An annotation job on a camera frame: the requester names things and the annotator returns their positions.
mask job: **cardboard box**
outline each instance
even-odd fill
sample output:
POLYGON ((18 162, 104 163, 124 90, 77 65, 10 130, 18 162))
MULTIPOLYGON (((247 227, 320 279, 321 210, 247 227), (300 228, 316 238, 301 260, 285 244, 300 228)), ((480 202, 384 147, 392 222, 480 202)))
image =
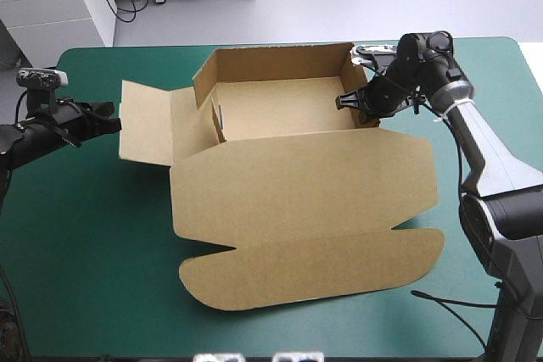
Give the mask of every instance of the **cardboard box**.
POLYGON ((120 156, 171 167, 179 237, 235 248, 182 263, 204 304, 398 287, 437 261, 439 230, 392 231, 437 202, 431 146, 336 109, 338 95, 367 83, 351 48, 222 48, 193 88, 123 82, 120 156))

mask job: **green mat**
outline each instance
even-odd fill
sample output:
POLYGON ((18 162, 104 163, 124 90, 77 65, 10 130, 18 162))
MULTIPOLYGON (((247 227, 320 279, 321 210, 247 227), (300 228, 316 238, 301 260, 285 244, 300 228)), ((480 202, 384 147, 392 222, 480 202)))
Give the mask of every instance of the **green mat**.
MULTIPOLYGON (((59 61, 70 86, 59 95, 118 103, 123 79, 164 89, 191 86, 213 49, 70 50, 59 61)), ((543 169, 543 98, 517 43, 459 39, 456 58, 495 131, 520 159, 543 169)), ((16 170, 0 217, 0 259, 19 297, 32 353, 481 354, 475 337, 454 317, 409 294, 419 289, 481 303, 497 298, 494 280, 458 221, 453 141, 426 112, 402 112, 383 127, 434 145, 439 203, 402 227, 442 229, 446 244, 439 263, 407 287, 248 312, 209 309, 185 290, 177 278, 179 264, 214 248, 174 234, 168 169, 119 160, 118 135, 90 141, 79 151, 64 148, 16 170)), ((486 337, 492 311, 461 312, 486 337)))

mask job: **floor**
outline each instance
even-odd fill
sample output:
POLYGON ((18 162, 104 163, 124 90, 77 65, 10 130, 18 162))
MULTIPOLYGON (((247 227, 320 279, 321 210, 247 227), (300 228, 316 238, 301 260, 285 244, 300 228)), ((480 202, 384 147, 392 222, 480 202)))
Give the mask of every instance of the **floor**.
MULTIPOLYGON (((446 29, 521 42, 543 88, 542 16, 540 0, 151 0, 133 23, 117 22, 115 45, 383 40, 446 29)), ((13 120, 19 93, 14 70, 0 72, 0 123, 13 120)))

